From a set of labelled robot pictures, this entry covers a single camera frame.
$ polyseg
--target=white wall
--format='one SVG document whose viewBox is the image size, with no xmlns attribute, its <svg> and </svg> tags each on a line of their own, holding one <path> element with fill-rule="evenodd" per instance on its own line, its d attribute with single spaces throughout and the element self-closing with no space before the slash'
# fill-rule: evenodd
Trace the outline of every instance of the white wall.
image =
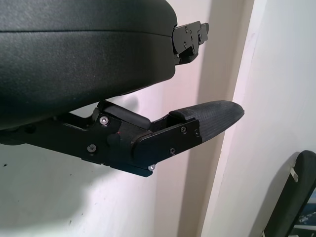
<svg viewBox="0 0 316 237">
<path fill-rule="evenodd" d="M 222 147 L 227 164 L 203 237 L 259 237 L 273 210 L 266 200 L 279 192 L 275 176 L 295 152 L 316 151 L 315 8 L 314 0 L 267 0 L 249 75 L 235 91 L 245 116 Z"/>
<path fill-rule="evenodd" d="M 200 21 L 208 22 L 211 0 L 167 0 L 177 14 L 178 26 Z M 163 83 L 163 108 L 170 111 L 195 105 L 205 45 L 190 64 L 176 67 L 175 76 Z M 157 202 L 155 237 L 176 237 L 181 215 L 189 151 L 160 162 L 157 166 Z"/>
<path fill-rule="evenodd" d="M 157 119 L 162 92 L 158 84 L 114 101 Z M 0 145 L 0 236 L 153 237 L 156 174 L 143 178 L 30 145 Z"/>
</svg>

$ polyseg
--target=black metal bracket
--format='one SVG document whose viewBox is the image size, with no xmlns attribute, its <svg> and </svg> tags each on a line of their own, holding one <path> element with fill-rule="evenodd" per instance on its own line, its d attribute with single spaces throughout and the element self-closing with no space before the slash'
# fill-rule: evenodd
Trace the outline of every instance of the black metal bracket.
<svg viewBox="0 0 316 237">
<path fill-rule="evenodd" d="M 158 162 L 201 144 L 198 130 L 197 119 L 166 115 L 151 123 L 104 101 L 88 118 L 71 113 L 56 116 L 1 131 L 0 142 L 27 143 L 147 177 Z"/>
<path fill-rule="evenodd" d="M 198 56 L 201 44 L 207 41 L 208 23 L 200 21 L 176 27 L 173 30 L 173 53 L 176 65 L 192 62 Z"/>
</svg>

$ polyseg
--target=bolt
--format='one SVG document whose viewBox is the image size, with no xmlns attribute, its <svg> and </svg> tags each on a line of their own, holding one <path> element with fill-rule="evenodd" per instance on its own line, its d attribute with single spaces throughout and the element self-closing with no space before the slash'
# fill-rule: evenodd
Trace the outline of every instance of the bolt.
<svg viewBox="0 0 316 237">
<path fill-rule="evenodd" d="M 149 171 L 153 171 L 156 168 L 156 166 L 153 164 L 151 166 L 148 166 L 148 170 Z"/>
<path fill-rule="evenodd" d="M 87 147 L 87 150 L 90 152 L 90 153 L 93 153 L 97 150 L 97 146 L 94 145 L 94 144 L 91 144 Z"/>
<path fill-rule="evenodd" d="M 196 135 L 196 137 L 199 137 L 199 132 L 198 132 L 198 130 L 196 129 L 196 130 L 194 130 L 194 134 Z"/>
<path fill-rule="evenodd" d="M 170 149 L 170 154 L 172 154 L 173 156 L 176 154 L 176 149 L 174 149 L 174 148 L 171 148 Z"/>
<path fill-rule="evenodd" d="M 106 117 L 106 116 L 100 117 L 100 120 L 99 120 L 99 121 L 100 121 L 100 123 L 101 123 L 103 126 L 109 125 L 109 122 L 110 122 L 109 118 Z"/>
<path fill-rule="evenodd" d="M 187 132 L 187 128 L 186 128 L 186 127 L 182 127 L 180 130 L 181 130 L 181 132 L 182 132 L 183 134 L 186 134 L 186 132 Z"/>
</svg>

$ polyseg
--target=screw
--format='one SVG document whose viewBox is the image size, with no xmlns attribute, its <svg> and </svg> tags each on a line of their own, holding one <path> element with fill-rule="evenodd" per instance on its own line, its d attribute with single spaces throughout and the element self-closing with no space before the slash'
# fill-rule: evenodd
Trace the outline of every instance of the screw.
<svg viewBox="0 0 316 237">
<path fill-rule="evenodd" d="M 182 127 L 180 130 L 181 130 L 181 132 L 182 132 L 183 134 L 186 134 L 186 132 L 187 132 L 187 128 L 186 128 L 186 127 Z"/>
<path fill-rule="evenodd" d="M 94 144 L 91 144 L 87 147 L 87 150 L 90 152 L 90 153 L 93 153 L 97 150 L 97 146 L 94 145 Z"/>
<path fill-rule="evenodd" d="M 148 166 L 148 170 L 149 171 L 153 171 L 156 168 L 156 166 L 153 164 L 151 166 Z"/>
<path fill-rule="evenodd" d="M 109 125 L 109 122 L 110 122 L 109 118 L 106 117 L 106 116 L 100 117 L 100 120 L 99 120 L 99 121 L 100 121 L 100 123 L 101 123 L 103 126 Z"/>
<path fill-rule="evenodd" d="M 176 149 L 174 149 L 174 148 L 171 148 L 170 149 L 170 154 L 172 154 L 173 156 L 176 154 Z"/>
<path fill-rule="evenodd" d="M 196 135 L 196 137 L 199 137 L 199 132 L 198 132 L 198 130 L 196 129 L 196 130 L 194 130 L 194 134 Z"/>
</svg>

